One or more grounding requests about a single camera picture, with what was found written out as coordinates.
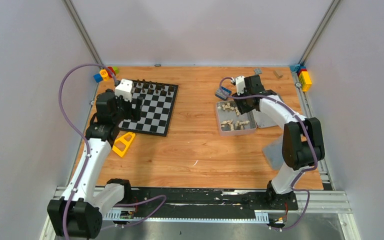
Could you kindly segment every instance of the toy block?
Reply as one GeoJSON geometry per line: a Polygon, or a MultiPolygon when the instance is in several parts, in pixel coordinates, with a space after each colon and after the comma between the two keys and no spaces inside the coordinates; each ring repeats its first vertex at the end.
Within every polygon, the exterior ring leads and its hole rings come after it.
{"type": "Polygon", "coordinates": [[[133,140],[135,139],[136,137],[136,133],[133,133],[133,132],[128,132],[126,134],[124,134],[123,136],[117,138],[115,141],[114,141],[114,145],[112,146],[112,150],[118,155],[120,156],[120,158],[124,157],[125,154],[127,153],[127,150],[129,149],[130,145],[132,144],[133,140]],[[124,149],[119,149],[116,144],[123,144],[124,145],[124,149]]]}
{"type": "Polygon", "coordinates": [[[256,68],[256,69],[254,69],[254,73],[255,73],[255,75],[259,75],[259,74],[262,74],[263,71],[261,71],[261,68],[256,68]]]}
{"type": "Polygon", "coordinates": [[[301,74],[298,77],[299,82],[302,85],[302,91],[307,92],[312,86],[310,75],[308,71],[301,71],[301,74]]]}
{"type": "Polygon", "coordinates": [[[118,67],[113,66],[112,69],[114,70],[114,72],[115,72],[116,75],[119,74],[120,70],[119,70],[118,67]]]}
{"type": "Polygon", "coordinates": [[[280,71],[280,70],[274,70],[273,73],[274,73],[274,75],[276,76],[277,79],[280,79],[281,77],[284,76],[282,71],[280,71]]]}
{"type": "Polygon", "coordinates": [[[295,64],[295,65],[289,66],[289,69],[291,72],[295,73],[296,71],[298,71],[298,69],[300,69],[300,67],[301,67],[301,65],[295,64]]]}
{"type": "Polygon", "coordinates": [[[96,81],[97,83],[99,83],[99,82],[101,82],[101,81],[103,80],[102,77],[101,77],[101,75],[100,75],[99,73],[93,75],[93,78],[95,79],[95,81],[96,81]]]}
{"type": "MultiPolygon", "coordinates": [[[[226,95],[228,95],[228,96],[230,96],[230,94],[232,94],[232,91],[230,91],[229,89],[227,89],[227,88],[225,88],[225,87],[223,87],[223,86],[221,87],[221,89],[222,89],[222,91],[223,91],[226,95]]],[[[217,88],[217,90],[215,91],[215,96],[216,96],[217,98],[221,99],[221,100],[226,101],[226,100],[228,99],[228,97],[225,96],[225,95],[222,93],[222,91],[220,90],[220,88],[217,88]]]]}
{"type": "MultiPolygon", "coordinates": [[[[114,74],[114,76],[116,75],[116,71],[114,71],[112,66],[109,66],[108,69],[114,74]]],[[[108,76],[109,76],[110,79],[113,78],[113,76],[110,73],[108,73],[108,76]]]]}
{"type": "Polygon", "coordinates": [[[307,68],[300,68],[300,69],[298,70],[298,72],[297,72],[298,77],[300,76],[300,74],[301,74],[302,72],[307,72],[307,68]]]}
{"type": "Polygon", "coordinates": [[[103,79],[104,81],[108,81],[108,80],[110,80],[110,77],[108,76],[108,72],[107,72],[107,70],[102,69],[101,71],[99,71],[99,74],[100,74],[100,76],[102,77],[102,79],[103,79]]]}

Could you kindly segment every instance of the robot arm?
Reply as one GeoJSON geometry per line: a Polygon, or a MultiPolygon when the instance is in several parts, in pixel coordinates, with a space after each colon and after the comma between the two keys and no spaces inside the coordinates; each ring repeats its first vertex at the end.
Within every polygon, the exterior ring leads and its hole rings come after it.
{"type": "Polygon", "coordinates": [[[274,91],[264,88],[259,75],[238,76],[231,82],[236,85],[236,93],[232,95],[233,97],[253,95],[267,97],[234,98],[241,114],[256,109],[267,114],[284,131],[282,142],[284,163],[277,176],[268,183],[266,195],[266,200],[271,206],[276,207],[277,203],[283,205],[282,198],[287,198],[293,192],[292,185],[302,176],[303,170],[314,165],[309,143],[306,140],[301,140],[303,129],[296,117],[304,123],[318,161],[325,157],[320,121],[315,117],[307,118],[294,110],[287,110],[283,106],[286,106],[286,104],[274,91]]]}
{"type": "Polygon", "coordinates": [[[56,235],[63,236],[63,213],[69,196],[74,192],[67,214],[67,230],[70,237],[95,238],[101,230],[103,216],[117,203],[129,201],[131,186],[128,180],[111,179],[103,191],[94,196],[102,166],[119,134],[119,124],[124,119],[138,121],[141,118],[142,100],[132,106],[131,80],[122,79],[115,92],[107,89],[96,97],[96,113],[86,130],[90,154],[84,146],[74,175],[61,198],[51,200],[47,207],[56,235]]]}

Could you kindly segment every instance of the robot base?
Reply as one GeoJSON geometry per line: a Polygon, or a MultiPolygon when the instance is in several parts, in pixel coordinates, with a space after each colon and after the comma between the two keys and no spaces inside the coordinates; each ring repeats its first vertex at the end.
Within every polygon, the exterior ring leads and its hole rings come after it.
{"type": "Polygon", "coordinates": [[[266,192],[248,192],[249,209],[252,210],[298,210],[297,197],[293,191],[277,194],[272,187],[272,181],[267,184],[266,192]]]}

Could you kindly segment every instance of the wooden table surface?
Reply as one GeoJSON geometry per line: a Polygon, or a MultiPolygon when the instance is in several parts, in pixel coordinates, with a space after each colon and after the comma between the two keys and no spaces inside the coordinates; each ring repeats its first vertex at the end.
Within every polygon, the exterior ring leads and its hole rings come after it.
{"type": "MultiPolygon", "coordinates": [[[[275,126],[257,129],[254,134],[222,137],[217,129],[215,111],[216,102],[221,101],[215,96],[220,80],[223,77],[251,76],[254,69],[119,67],[119,80],[145,79],[178,84],[179,90],[167,136],[137,133],[124,158],[111,151],[97,185],[105,185],[111,178],[120,178],[130,180],[131,185],[136,187],[265,189],[277,171],[266,162],[262,148],[277,139],[282,130],[275,126]]],[[[261,82],[265,89],[277,92],[287,105],[301,112],[289,68],[262,67],[261,70],[261,82]],[[275,69],[282,71],[282,78],[275,77],[275,69]]],[[[97,93],[106,89],[114,89],[112,81],[101,82],[97,93]]],[[[296,187],[323,189],[319,172],[305,173],[296,187]]]]}

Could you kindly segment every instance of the gray floor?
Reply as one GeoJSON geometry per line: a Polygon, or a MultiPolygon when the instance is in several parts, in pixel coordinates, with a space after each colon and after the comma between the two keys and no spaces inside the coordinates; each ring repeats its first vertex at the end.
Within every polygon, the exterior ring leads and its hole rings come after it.
{"type": "MultiPolygon", "coordinates": [[[[288,215],[289,223],[297,214],[288,215]]],[[[104,226],[112,225],[106,221],[104,226]]],[[[144,222],[103,230],[97,240],[344,240],[337,214],[306,214],[295,228],[276,232],[262,224],[144,222]]]]}

